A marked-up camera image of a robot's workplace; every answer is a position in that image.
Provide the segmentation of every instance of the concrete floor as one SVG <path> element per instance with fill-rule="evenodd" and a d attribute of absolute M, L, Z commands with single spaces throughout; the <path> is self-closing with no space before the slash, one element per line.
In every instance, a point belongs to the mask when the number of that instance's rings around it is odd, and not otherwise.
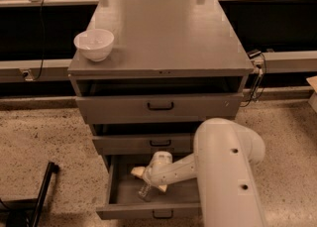
<path fill-rule="evenodd" d="M 264 139 L 254 176 L 269 226 L 317 226 L 317 113 L 307 99 L 266 100 L 241 108 L 236 122 Z M 0 100 L 0 197 L 37 197 L 48 161 L 53 177 L 39 226 L 201 226 L 200 218 L 101 221 L 108 174 L 73 100 Z M 0 214 L 0 226 L 5 226 Z"/>

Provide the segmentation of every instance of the bowl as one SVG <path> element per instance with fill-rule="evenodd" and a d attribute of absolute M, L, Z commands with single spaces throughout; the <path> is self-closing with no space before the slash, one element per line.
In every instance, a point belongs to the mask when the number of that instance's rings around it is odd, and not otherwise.
<path fill-rule="evenodd" d="M 87 30 L 73 40 L 80 53 L 92 61 L 105 59 L 112 51 L 113 42 L 113 34 L 103 29 Z"/>

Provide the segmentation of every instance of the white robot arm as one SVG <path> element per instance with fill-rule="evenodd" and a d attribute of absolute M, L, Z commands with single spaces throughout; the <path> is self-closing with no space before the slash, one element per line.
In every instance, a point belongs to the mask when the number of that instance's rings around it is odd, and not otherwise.
<path fill-rule="evenodd" d="M 266 227 L 250 164 L 264 158 L 264 142 L 253 130 L 225 119 L 203 122 L 194 137 L 193 154 L 173 163 L 156 152 L 150 164 L 132 174 L 166 191 L 171 183 L 197 178 L 206 227 Z"/>

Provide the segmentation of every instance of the gray tabletop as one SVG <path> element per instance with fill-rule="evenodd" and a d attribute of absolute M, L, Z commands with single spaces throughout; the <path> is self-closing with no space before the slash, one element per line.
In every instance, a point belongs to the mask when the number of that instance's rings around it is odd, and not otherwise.
<path fill-rule="evenodd" d="M 218 0 L 105 0 L 90 28 L 111 31 L 112 53 L 93 62 L 77 52 L 71 74 L 244 75 L 252 65 Z"/>

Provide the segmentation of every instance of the gray cabinet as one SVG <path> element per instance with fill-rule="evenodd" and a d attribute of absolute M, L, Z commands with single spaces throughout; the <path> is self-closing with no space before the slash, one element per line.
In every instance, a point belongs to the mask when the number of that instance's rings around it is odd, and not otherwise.
<path fill-rule="evenodd" d="M 170 185 L 165 194 L 154 189 L 144 202 L 138 197 L 143 181 L 130 171 L 146 166 L 156 151 L 170 151 L 175 160 L 190 154 L 201 122 L 234 118 L 253 67 L 238 52 L 239 40 L 228 32 L 230 24 L 214 0 L 108 4 L 101 10 L 105 22 L 96 25 L 114 32 L 113 52 L 100 62 L 76 53 L 68 69 L 80 113 L 109 172 L 106 205 L 98 214 L 102 219 L 196 215 L 195 179 Z"/>

